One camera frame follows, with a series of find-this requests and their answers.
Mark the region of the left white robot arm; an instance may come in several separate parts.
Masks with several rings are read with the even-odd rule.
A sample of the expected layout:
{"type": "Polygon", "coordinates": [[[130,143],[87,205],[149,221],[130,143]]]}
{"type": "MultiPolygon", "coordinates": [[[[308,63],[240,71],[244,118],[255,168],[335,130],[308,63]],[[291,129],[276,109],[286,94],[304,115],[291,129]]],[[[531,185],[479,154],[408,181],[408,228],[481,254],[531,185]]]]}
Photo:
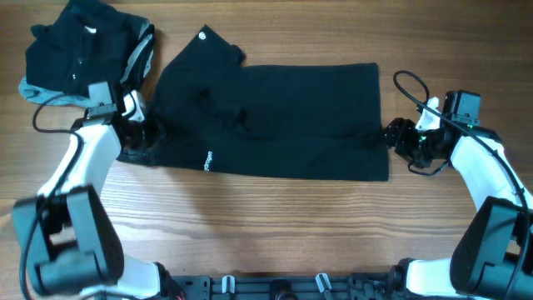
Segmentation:
{"type": "Polygon", "coordinates": [[[142,139],[142,125],[113,113],[80,118],[68,132],[71,144],[53,177],[13,207],[22,295],[182,298],[160,263],[124,254],[100,200],[111,164],[142,139]]]}

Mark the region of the dark green polo shirt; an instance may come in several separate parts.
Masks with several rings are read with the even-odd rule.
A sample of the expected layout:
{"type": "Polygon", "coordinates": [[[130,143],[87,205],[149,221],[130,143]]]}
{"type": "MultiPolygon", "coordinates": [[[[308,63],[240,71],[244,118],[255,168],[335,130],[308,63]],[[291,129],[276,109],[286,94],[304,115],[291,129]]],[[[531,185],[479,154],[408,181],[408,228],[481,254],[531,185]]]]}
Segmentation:
{"type": "Polygon", "coordinates": [[[244,60],[238,46],[202,27],[159,78],[146,145],[120,160],[272,178],[389,178],[375,63],[244,60]]]}

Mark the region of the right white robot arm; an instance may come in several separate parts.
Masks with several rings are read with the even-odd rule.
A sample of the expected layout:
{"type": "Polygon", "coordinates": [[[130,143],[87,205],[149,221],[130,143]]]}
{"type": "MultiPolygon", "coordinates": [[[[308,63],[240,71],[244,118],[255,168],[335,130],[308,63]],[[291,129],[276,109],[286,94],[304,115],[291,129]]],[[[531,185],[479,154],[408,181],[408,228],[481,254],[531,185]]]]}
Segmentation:
{"type": "Polygon", "coordinates": [[[418,122],[398,117],[385,129],[385,143],[418,173],[444,160],[463,178],[476,215],[452,256],[407,263],[403,284],[423,297],[530,299],[532,228],[522,204],[532,196],[505,157],[498,135],[480,125],[481,96],[449,91],[444,102],[433,97],[418,122]],[[432,110],[442,105],[437,117],[432,110]]]}

